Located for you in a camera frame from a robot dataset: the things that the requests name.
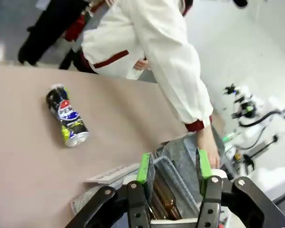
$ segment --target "floor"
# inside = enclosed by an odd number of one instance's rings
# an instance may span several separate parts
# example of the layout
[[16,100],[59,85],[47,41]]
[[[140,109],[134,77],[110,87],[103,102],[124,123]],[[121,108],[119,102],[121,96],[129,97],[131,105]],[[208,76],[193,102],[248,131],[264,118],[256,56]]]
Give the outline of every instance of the floor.
[[[0,0],[0,61],[16,61],[18,50],[28,36],[41,10],[35,7],[37,0]],[[54,47],[41,59],[45,64],[59,64],[69,46]]]

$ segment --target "beige table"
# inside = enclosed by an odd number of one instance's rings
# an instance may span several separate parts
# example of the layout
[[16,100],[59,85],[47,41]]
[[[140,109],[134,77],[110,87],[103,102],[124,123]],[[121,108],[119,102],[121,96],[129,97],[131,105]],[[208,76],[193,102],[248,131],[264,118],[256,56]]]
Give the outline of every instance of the beige table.
[[[75,148],[63,145],[45,105],[63,83],[90,130]],[[81,181],[138,162],[160,142],[186,132],[158,86],[54,69],[0,66],[0,228],[63,228]]]

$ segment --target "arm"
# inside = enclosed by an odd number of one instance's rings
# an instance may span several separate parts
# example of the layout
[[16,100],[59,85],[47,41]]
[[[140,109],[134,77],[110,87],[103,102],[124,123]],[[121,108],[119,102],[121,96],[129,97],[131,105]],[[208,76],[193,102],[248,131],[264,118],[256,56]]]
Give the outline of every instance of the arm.
[[207,151],[211,166],[218,166],[209,119],[213,108],[200,79],[199,56],[187,41],[179,0],[129,0],[128,7],[152,72],[172,111],[189,131],[200,130],[199,147]]

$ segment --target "pepsi can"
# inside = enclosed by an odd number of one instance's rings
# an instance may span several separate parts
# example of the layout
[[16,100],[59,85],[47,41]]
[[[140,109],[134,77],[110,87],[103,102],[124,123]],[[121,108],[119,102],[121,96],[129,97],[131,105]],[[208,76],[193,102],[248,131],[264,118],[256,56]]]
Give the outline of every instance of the pepsi can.
[[74,147],[87,139],[89,131],[79,113],[70,105],[67,91],[62,84],[52,85],[46,102],[61,124],[61,133],[66,146]]

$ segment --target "brown glass bottle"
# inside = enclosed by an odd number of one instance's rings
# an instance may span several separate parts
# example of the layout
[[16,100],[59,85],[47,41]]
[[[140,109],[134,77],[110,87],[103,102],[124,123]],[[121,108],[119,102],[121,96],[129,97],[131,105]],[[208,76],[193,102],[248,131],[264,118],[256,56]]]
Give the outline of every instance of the brown glass bottle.
[[163,204],[170,220],[181,219],[181,214],[176,207],[175,196],[167,185],[166,181],[158,171],[155,169],[155,177],[153,184],[154,193],[158,195],[161,203]]
[[168,219],[168,213],[166,212],[165,208],[162,205],[161,200],[159,199],[158,195],[153,192],[151,204],[150,204],[150,213],[153,216],[153,219]]

